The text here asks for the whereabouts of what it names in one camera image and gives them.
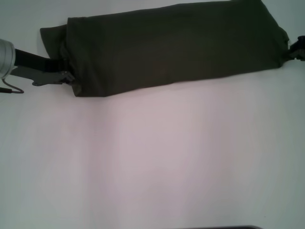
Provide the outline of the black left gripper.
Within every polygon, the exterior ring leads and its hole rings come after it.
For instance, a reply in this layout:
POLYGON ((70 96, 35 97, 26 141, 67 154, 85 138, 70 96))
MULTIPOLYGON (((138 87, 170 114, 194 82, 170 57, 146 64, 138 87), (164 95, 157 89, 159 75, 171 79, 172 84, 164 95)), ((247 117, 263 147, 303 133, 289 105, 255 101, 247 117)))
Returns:
POLYGON ((15 66, 28 67, 42 72, 65 71, 65 61, 44 58, 29 52, 15 49, 15 66))

